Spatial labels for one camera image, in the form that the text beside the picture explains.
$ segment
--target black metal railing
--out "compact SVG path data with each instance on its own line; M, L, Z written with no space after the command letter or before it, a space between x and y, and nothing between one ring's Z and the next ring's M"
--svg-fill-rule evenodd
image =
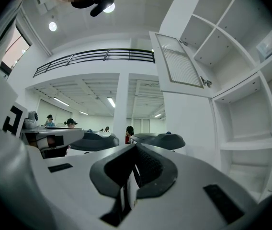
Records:
M154 52L142 49L131 49L131 48L105 48L96 49L90 51L79 52L73 55L68 55L56 60L53 60L41 67L38 67L33 78L46 73L47 71L66 67L68 65L93 61L93 60L111 60L111 59L124 59L124 60L139 60L155 63Z

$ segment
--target white shelving unit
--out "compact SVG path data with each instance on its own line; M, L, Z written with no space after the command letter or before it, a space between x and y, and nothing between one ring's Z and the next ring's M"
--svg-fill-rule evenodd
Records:
M272 55L260 63L256 46L271 29L260 0L199 0L181 37L198 75L213 83L203 90L214 109L215 166L257 201L271 194ZM209 97L171 87L164 91Z

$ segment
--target person with cap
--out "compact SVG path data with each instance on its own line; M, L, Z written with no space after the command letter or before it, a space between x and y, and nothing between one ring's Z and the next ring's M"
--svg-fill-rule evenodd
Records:
M46 117L47 120L45 122L46 127L55 127L55 123L53 122L53 116L50 114L48 117Z
M64 122L64 125L67 125L68 128L74 128L75 125L78 123L75 122L72 118L69 118L67 121Z

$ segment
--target fluorescent light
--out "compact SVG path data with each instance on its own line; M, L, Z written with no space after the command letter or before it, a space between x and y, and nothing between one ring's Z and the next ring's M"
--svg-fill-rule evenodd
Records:
M66 106L70 106L70 105L68 105L67 103L62 102L61 100L59 100L59 99L57 99L57 98L54 98L54 100L56 100L56 101L58 101L58 102L60 102L60 103L62 103L62 104L64 104L64 105L66 105Z
M103 10L105 13L111 13L115 9L115 4L113 3L111 6L107 7L105 10Z
M51 22L51 23L49 24L49 29L50 29L52 32L55 32L56 29L57 29L56 23L55 23L55 22Z
M113 102L113 99L111 97L107 97L108 101L112 104L113 108L116 107L115 102Z

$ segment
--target open cabinet door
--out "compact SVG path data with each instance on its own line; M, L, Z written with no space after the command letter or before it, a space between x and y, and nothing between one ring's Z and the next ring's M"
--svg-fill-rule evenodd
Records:
M202 81L206 76L177 38L155 32L150 32L150 38L162 92L212 97Z

